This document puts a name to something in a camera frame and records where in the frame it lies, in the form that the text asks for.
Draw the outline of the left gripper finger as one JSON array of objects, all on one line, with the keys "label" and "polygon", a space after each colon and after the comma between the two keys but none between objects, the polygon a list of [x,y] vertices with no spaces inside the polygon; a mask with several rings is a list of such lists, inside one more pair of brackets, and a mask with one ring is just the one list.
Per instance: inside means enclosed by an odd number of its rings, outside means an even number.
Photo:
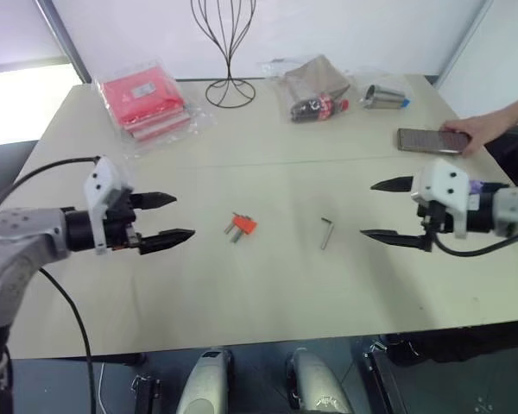
[{"label": "left gripper finger", "polygon": [[168,250],[188,241],[195,235],[193,229],[163,230],[157,235],[142,237],[138,243],[140,255]]},{"label": "left gripper finger", "polygon": [[131,208],[135,210],[154,210],[176,201],[176,197],[161,191],[133,193],[131,195]]}]

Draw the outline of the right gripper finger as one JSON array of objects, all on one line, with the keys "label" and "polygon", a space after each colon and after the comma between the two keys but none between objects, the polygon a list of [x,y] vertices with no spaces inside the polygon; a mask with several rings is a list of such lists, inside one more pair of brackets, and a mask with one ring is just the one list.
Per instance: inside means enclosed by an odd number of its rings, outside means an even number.
[{"label": "right gripper finger", "polygon": [[370,189],[373,191],[410,192],[413,180],[413,176],[396,177],[377,182],[373,184]]},{"label": "right gripper finger", "polygon": [[361,234],[390,246],[415,248],[425,252],[432,251],[433,239],[430,235],[400,235],[395,230],[363,229]]}]

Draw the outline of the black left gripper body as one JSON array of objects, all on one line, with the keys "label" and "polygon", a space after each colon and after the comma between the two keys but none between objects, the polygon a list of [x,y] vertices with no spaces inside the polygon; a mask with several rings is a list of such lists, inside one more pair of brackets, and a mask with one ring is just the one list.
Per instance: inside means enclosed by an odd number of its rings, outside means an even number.
[{"label": "black left gripper body", "polygon": [[141,237],[133,227],[136,213],[130,201],[132,192],[132,189],[122,190],[118,199],[108,207],[105,213],[106,247],[111,250],[139,248]]}]

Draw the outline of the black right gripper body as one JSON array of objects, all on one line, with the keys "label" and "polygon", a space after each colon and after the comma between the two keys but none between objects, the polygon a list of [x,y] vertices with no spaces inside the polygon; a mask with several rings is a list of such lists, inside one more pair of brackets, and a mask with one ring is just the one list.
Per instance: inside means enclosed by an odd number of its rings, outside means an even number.
[{"label": "black right gripper body", "polygon": [[420,203],[417,208],[417,216],[421,219],[421,226],[425,235],[436,233],[450,234],[454,232],[454,219],[446,211],[446,207],[437,201]]}]

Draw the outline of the person's bare hand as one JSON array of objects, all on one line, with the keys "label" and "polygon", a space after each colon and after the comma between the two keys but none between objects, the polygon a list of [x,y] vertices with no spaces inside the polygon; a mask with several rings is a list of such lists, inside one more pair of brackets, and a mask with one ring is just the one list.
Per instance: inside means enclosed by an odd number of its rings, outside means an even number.
[{"label": "person's bare hand", "polygon": [[500,137],[510,128],[508,118],[500,112],[465,119],[446,121],[441,130],[466,134],[468,145],[461,151],[462,156],[470,156],[485,144]]}]

